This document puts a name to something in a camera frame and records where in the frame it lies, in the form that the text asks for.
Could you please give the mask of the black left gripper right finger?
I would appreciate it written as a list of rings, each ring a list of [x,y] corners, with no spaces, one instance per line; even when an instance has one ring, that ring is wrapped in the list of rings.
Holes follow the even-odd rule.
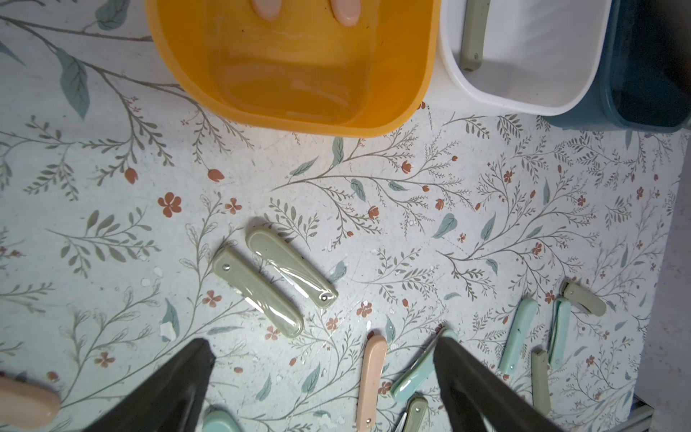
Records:
[[[453,431],[558,431],[453,338],[437,340],[435,373]]]

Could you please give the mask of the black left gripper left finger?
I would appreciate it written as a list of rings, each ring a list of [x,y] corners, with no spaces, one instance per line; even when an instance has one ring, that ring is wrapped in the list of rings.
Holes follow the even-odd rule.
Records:
[[[86,430],[194,431],[216,357],[196,338]]]

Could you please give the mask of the dark teal storage box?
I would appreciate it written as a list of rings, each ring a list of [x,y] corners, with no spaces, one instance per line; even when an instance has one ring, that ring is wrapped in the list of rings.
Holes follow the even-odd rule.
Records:
[[[680,62],[655,1],[614,1],[590,89],[570,111],[546,120],[565,130],[678,131],[690,119]]]

